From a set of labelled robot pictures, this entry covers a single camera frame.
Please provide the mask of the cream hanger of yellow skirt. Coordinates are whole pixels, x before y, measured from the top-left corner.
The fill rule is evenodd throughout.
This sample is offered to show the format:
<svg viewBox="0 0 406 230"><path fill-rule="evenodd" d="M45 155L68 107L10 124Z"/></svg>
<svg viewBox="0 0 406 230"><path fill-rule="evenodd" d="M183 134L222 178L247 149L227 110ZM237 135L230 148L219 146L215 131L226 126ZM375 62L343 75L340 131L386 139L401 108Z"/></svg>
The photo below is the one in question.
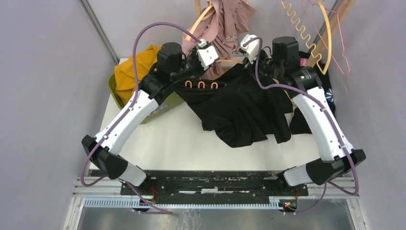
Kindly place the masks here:
<svg viewBox="0 0 406 230"><path fill-rule="evenodd" d="M306 47L310 49L310 56L312 58L316 59L317 67L319 68L319 70L321 71L322 74L326 74L328 67L330 65L330 62L332 60L332 29L331 29L329 17L327 15L327 10L324 7L323 1L318 0L317 5L319 6L319 8L323 14L324 21L326 23L327 45L325 45L325 47L327 48L327 61L325 63L324 68L321 68L320 64L318 63L322 59L322 55L321 55L321 53L317 53L317 54L315 53L315 50L317 48L317 45L315 43L309 44L311 35L310 34L304 35L304 33L306 31L306 27L304 25L299 27L299 25L301 23L301 19L299 17L296 17L296 11L292 10L292 4L291 3L285 4L284 0L281 0L281 4L282 4L282 7L285 9L287 16L290 18L291 23L294 25L296 31L300 33L301 39L305 41Z"/></svg>

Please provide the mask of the yellow skirt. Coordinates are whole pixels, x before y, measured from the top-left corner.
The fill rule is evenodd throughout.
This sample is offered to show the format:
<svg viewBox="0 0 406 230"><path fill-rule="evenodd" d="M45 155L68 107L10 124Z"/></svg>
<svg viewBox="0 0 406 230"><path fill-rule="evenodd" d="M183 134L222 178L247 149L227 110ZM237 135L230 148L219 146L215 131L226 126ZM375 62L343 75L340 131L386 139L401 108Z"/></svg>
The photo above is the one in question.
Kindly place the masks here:
<svg viewBox="0 0 406 230"><path fill-rule="evenodd" d="M139 52L135 56L135 66L137 70L137 82L140 82L150 71L150 68L157 62L157 53L160 46L150 45L145 51ZM133 57L119 64L114 70L116 87L115 91L127 104L135 91L135 73L133 67Z"/></svg>

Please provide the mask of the black skirt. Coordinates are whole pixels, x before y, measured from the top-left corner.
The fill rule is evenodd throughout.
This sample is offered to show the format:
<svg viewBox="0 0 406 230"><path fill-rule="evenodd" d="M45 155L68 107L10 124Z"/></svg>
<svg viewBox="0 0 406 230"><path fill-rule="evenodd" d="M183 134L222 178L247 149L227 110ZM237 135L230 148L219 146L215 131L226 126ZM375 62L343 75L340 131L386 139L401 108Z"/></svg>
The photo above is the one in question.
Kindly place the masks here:
<svg viewBox="0 0 406 230"><path fill-rule="evenodd" d="M214 131L228 146L239 148L267 140L274 135L277 143L291 139L286 114L293 105L283 89L263 90L243 65L237 64L214 80L218 90L185 87L176 84L175 92L195 112L204 131Z"/></svg>

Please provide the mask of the pink wire hanger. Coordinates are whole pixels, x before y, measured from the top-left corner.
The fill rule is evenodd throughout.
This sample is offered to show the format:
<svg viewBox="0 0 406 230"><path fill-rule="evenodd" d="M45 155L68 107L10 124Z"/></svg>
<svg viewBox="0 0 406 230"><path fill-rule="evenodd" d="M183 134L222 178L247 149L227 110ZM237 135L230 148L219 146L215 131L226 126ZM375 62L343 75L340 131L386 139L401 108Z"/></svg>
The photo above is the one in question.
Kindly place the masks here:
<svg viewBox="0 0 406 230"><path fill-rule="evenodd" d="M316 56L311 56L306 65L310 67L314 67L319 64L321 60L321 55L325 51L327 52L327 58L325 62L325 68L329 68L330 63L333 61L336 66L338 67L339 71L343 75L348 75L351 72L350 62L348 58L345 56L345 43L341 29L341 21L343 21L348 13L350 12L351 8L355 4L354 0L340 0L338 4L338 8L336 10L326 8L321 0L313 2L312 0L309 1L311 5L316 5L320 8L321 13L323 15L324 23L326 29L324 32L318 32L317 35L319 37L319 41L314 44L312 48L309 49L310 52L315 52ZM332 54L333 51L333 35L338 33L339 40L341 42L341 57L345 61L347 66L347 70L344 71L343 68L339 65L338 61Z"/></svg>

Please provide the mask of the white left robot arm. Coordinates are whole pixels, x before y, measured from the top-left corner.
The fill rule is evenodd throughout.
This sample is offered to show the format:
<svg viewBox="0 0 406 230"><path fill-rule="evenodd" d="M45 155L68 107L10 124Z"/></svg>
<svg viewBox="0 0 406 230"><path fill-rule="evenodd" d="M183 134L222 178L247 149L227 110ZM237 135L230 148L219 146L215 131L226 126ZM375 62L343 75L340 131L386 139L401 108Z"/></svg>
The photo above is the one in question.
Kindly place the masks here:
<svg viewBox="0 0 406 230"><path fill-rule="evenodd" d="M121 157L120 151L143 120L174 92L177 82L202 76L217 59L216 50L205 41L187 57L180 44L165 43L157 53L157 62L119 114L98 134L82 139L89 161L110 179L122 179L138 194L147 194L151 188L147 173Z"/></svg>

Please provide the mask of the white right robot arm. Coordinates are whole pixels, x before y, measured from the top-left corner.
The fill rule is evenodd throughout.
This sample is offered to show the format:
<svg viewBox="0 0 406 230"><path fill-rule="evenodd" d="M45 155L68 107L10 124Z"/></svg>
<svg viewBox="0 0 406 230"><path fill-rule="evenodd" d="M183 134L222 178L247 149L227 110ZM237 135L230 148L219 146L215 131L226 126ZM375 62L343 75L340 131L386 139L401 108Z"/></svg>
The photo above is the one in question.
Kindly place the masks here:
<svg viewBox="0 0 406 230"><path fill-rule="evenodd" d="M271 57L261 56L262 39L254 35L241 42L249 64L255 66L255 78L262 89L282 88L289 91L311 133L319 158L301 166L287 169L278 175L277 191L290 195L297 185L313 183L322 185L332 179L352 172L366 159L361 149L354 149L340 129L325 97L317 72L312 67L301 66L299 45L294 37L282 36L272 42Z"/></svg>

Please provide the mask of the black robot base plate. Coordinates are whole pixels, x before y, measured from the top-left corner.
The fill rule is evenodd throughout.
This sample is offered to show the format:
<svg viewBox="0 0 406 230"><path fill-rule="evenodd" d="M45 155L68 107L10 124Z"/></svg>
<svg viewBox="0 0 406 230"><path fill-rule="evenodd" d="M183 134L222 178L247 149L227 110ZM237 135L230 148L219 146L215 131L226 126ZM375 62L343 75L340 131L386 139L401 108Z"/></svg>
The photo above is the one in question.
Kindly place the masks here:
<svg viewBox="0 0 406 230"><path fill-rule="evenodd" d="M309 197L305 184L288 188L277 171L163 171L148 170L137 187L143 196L154 196L159 205L266 204L272 197Z"/></svg>

